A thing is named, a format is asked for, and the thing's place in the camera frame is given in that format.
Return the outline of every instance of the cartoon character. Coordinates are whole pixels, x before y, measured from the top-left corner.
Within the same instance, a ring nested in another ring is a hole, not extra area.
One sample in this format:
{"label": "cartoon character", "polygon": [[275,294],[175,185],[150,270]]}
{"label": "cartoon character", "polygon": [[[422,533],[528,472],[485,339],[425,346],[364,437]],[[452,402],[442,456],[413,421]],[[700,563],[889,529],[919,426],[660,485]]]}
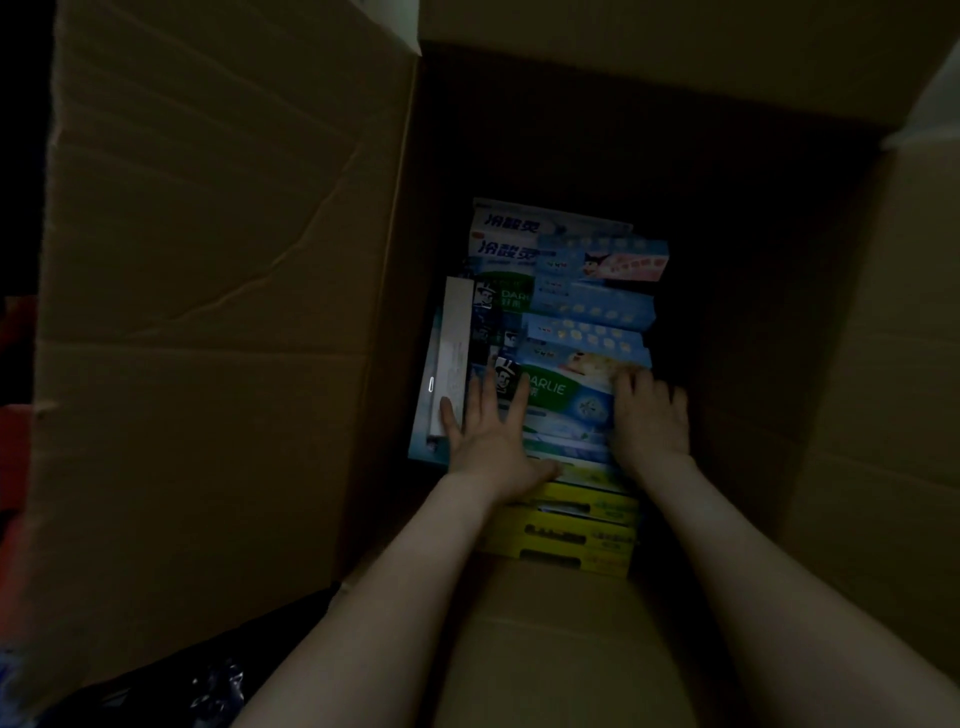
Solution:
{"label": "cartoon character", "polygon": [[476,287],[473,289],[473,305],[482,306],[483,308],[493,308],[493,286],[489,283],[485,283],[482,280],[477,281]]}
{"label": "cartoon character", "polygon": [[597,270],[600,268],[600,264],[608,257],[610,257],[610,254],[591,255],[584,253],[584,275],[588,278],[595,276]]}

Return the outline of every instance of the cardboard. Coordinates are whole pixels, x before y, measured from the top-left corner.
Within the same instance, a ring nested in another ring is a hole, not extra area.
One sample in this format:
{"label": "cardboard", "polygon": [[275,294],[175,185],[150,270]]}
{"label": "cardboard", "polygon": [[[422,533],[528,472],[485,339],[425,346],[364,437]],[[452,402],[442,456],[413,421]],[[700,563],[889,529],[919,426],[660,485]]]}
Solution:
{"label": "cardboard", "polygon": [[[404,456],[474,196],[669,240],[644,341],[705,471],[960,676],[957,142],[880,148],[960,8],[545,7],[424,2],[417,60],[348,0],[59,4],[31,706],[325,587],[429,485]],[[745,724],[640,536],[629,580],[474,559],[423,719]]]}

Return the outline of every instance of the red object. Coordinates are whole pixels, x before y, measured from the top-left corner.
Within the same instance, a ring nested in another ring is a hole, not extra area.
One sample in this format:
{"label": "red object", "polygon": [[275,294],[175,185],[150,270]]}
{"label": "red object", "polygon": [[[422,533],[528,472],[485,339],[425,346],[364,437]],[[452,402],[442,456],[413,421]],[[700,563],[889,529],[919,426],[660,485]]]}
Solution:
{"label": "red object", "polygon": [[27,504],[32,411],[29,404],[0,407],[0,511]]}

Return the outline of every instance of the darlie toothpaste box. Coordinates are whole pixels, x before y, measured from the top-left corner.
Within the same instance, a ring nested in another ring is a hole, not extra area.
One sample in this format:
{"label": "darlie toothpaste box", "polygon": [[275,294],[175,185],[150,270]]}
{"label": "darlie toothpaste box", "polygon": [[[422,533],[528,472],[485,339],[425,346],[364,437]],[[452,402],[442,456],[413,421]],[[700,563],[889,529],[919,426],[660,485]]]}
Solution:
{"label": "darlie toothpaste box", "polygon": [[646,331],[657,319],[653,296],[540,272],[534,279],[530,310],[632,331]]}
{"label": "darlie toothpaste box", "polygon": [[515,363],[530,376],[524,430],[584,449],[607,450],[613,420],[612,378],[625,364],[650,367],[650,353],[634,331],[523,315],[524,338]]}
{"label": "darlie toothpaste box", "polygon": [[542,235],[537,273],[573,279],[660,280],[670,259],[663,240],[638,235]]}
{"label": "darlie toothpaste box", "polygon": [[508,311],[529,308],[541,235],[626,235],[628,223],[476,198],[470,226],[468,272],[476,296]]}

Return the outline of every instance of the toothpaste box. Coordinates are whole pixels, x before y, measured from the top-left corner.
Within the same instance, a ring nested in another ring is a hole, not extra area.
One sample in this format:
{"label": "toothpaste box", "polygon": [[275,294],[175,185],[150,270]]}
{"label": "toothpaste box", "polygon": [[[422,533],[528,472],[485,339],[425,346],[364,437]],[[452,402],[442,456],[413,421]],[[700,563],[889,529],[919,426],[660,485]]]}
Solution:
{"label": "toothpaste box", "polygon": [[662,240],[638,235],[542,235],[538,274],[593,280],[660,280],[670,259]]}
{"label": "toothpaste box", "polygon": [[625,235],[628,223],[558,210],[473,201],[467,269],[477,280],[476,299],[508,311],[523,312],[533,295],[541,235]]}
{"label": "toothpaste box", "polygon": [[521,372],[530,376],[525,447],[610,464],[612,378],[624,364],[650,366],[642,335],[532,313],[523,314],[522,328],[516,351],[503,350],[494,367],[503,397]]}
{"label": "toothpaste box", "polygon": [[586,548],[631,554],[636,530],[618,523],[546,513],[528,505],[498,508],[484,528],[487,535],[527,535]]}
{"label": "toothpaste box", "polygon": [[437,306],[430,329],[430,342],[426,348],[423,362],[423,375],[420,378],[420,394],[417,397],[417,411],[414,414],[413,431],[410,433],[410,446],[407,457],[446,467],[450,462],[450,445],[446,438],[430,436],[430,418],[433,415],[433,393],[436,388],[437,356],[440,350],[440,327],[444,310]]}
{"label": "toothpaste box", "polygon": [[628,528],[636,528],[639,516],[639,503],[634,497],[558,482],[543,483],[519,502],[546,513],[579,516]]}
{"label": "toothpaste box", "polygon": [[586,548],[536,535],[502,533],[482,535],[477,540],[475,550],[513,559],[555,564],[568,569],[591,571],[621,579],[626,578],[630,571],[631,554]]}
{"label": "toothpaste box", "polygon": [[637,331],[534,313],[523,314],[520,322],[526,339],[573,350],[574,358],[563,365],[566,372],[609,379],[625,364],[651,367],[650,352]]}
{"label": "toothpaste box", "polygon": [[457,422],[463,421],[464,401],[467,397],[472,303],[473,281],[448,277],[444,291],[444,314],[440,323],[437,373],[428,430],[431,437],[445,436],[444,425],[440,420],[441,398],[450,399]]}
{"label": "toothpaste box", "polygon": [[597,463],[562,452],[550,452],[549,448],[542,449],[540,445],[540,441],[524,438],[523,448],[527,455],[560,463],[558,482],[618,495],[628,495],[636,490],[627,476],[613,463]]}
{"label": "toothpaste box", "polygon": [[534,280],[530,310],[633,331],[647,330],[657,318],[653,296],[543,273]]}

